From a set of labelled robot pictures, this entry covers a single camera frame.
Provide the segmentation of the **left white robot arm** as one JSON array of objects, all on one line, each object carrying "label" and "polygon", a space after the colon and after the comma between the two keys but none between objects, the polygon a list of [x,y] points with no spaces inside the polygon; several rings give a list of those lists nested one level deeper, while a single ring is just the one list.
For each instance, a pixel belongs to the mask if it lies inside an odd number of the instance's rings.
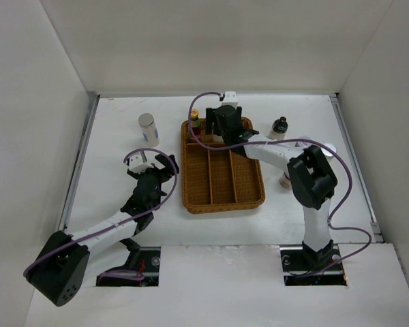
[{"label": "left white robot arm", "polygon": [[115,243],[128,247],[117,253],[117,265],[127,272],[137,268],[139,246],[133,237],[148,227],[154,211],[171,196],[163,191],[162,185],[176,182],[179,174],[174,155],[155,153],[161,168],[149,163],[142,149],[132,151],[125,158],[127,174],[136,180],[136,186],[112,217],[80,232],[51,234],[35,261],[25,269],[23,276],[27,282],[55,306],[62,307],[75,297],[90,259]]}]

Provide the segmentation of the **white shaker blue label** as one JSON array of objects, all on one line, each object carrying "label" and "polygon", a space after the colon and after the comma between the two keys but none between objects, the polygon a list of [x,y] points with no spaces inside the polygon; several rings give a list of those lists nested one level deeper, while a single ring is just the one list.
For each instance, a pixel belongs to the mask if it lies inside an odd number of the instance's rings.
[{"label": "white shaker blue label", "polygon": [[337,153],[337,148],[330,143],[324,143],[321,147],[321,151],[327,159],[332,159],[334,154]]}]

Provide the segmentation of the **black-cap white spice bottle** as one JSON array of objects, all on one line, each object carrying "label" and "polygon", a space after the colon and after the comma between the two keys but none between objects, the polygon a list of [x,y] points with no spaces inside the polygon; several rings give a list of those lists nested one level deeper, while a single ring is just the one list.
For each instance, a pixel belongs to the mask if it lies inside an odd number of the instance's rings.
[{"label": "black-cap white spice bottle", "polygon": [[271,140],[283,140],[285,138],[286,132],[288,130],[288,122],[286,117],[281,116],[276,119],[268,133],[268,138]]}]

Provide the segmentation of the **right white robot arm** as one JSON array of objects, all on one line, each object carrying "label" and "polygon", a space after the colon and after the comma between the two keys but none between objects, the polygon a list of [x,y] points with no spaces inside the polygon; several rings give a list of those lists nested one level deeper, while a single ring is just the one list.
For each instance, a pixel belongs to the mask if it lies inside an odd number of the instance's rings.
[{"label": "right white robot arm", "polygon": [[306,275],[325,269],[332,258],[333,240],[328,226],[331,198],[337,177],[322,150],[275,143],[259,131],[244,126],[241,108],[223,105],[206,109],[206,133],[220,136],[233,152],[280,168],[303,207],[305,233],[302,259]]}]

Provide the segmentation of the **silver-lid white shaker bottle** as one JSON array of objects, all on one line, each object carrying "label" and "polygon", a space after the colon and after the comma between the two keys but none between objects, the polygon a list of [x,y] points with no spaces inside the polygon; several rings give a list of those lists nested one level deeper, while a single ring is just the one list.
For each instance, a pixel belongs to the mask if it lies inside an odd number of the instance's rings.
[{"label": "silver-lid white shaker bottle", "polygon": [[160,143],[159,134],[152,114],[144,113],[138,117],[145,142],[149,147],[155,147]]}]

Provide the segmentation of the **red sauce bottle yellow cap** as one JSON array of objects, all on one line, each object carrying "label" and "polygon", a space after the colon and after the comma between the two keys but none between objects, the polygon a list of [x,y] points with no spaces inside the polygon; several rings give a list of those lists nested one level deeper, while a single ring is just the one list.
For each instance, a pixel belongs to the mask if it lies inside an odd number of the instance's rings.
[{"label": "red sauce bottle yellow cap", "polygon": [[193,109],[191,112],[191,126],[192,126],[192,133],[190,133],[190,140],[192,142],[195,141],[194,136],[201,140],[202,128],[201,122],[199,117],[199,111],[197,109]]}]

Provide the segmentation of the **red spice jar white lid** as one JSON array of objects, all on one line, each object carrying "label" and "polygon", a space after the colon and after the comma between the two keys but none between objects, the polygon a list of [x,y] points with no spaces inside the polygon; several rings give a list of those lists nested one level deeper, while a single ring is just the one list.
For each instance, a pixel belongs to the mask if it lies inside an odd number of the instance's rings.
[{"label": "red spice jar white lid", "polygon": [[292,189],[292,183],[289,177],[289,174],[283,172],[279,178],[280,185],[285,189]]}]

